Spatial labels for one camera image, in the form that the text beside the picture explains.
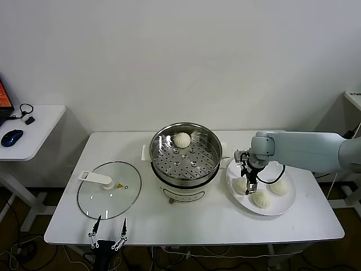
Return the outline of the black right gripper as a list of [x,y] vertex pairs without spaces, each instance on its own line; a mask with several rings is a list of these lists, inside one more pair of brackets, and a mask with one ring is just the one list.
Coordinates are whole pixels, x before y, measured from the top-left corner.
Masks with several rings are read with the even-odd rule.
[[250,162],[242,161],[240,164],[240,176],[244,177],[246,182],[245,195],[250,195],[257,191],[258,173],[262,171],[261,167],[255,167]]

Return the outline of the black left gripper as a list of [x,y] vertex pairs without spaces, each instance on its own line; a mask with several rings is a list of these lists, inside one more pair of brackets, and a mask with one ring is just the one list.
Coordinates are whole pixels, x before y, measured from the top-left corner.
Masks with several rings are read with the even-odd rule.
[[122,224],[121,236],[116,242],[97,239],[96,235],[99,229],[100,221],[101,216],[98,217],[92,228],[92,231],[88,233],[88,237],[90,238],[91,247],[94,248],[95,261],[110,261],[110,259],[115,254],[114,249],[120,249],[127,241],[126,218],[124,218]]

